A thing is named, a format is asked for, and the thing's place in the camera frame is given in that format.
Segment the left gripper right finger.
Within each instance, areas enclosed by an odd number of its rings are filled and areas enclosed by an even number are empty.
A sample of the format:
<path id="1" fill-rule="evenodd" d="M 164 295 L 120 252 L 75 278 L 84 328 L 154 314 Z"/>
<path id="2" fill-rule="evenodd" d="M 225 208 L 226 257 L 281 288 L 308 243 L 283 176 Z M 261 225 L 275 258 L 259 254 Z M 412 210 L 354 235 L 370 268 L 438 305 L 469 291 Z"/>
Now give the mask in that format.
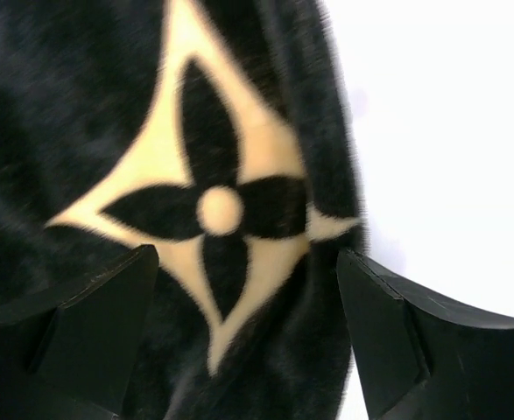
<path id="1" fill-rule="evenodd" d="M 349 249 L 337 276 L 369 418 L 514 420 L 514 318 Z"/>

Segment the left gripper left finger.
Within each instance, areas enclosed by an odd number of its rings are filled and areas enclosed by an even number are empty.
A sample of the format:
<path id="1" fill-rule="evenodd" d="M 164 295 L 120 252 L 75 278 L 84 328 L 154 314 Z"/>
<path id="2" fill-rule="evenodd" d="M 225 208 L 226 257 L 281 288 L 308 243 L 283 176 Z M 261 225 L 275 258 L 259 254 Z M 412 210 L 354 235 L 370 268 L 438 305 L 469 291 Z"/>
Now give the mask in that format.
<path id="1" fill-rule="evenodd" d="M 0 420 L 117 419 L 157 274 L 143 245 L 0 306 Z"/>

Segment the black pillowcase with beige flowers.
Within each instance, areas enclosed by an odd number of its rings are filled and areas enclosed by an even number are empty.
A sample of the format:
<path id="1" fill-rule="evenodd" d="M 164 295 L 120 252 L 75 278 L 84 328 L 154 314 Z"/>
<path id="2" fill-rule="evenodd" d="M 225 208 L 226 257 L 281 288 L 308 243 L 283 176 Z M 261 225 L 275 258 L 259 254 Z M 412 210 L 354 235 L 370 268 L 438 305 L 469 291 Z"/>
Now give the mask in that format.
<path id="1" fill-rule="evenodd" d="M 315 1 L 0 1 L 0 306 L 158 253 L 124 419 L 334 419 L 363 247 Z"/>

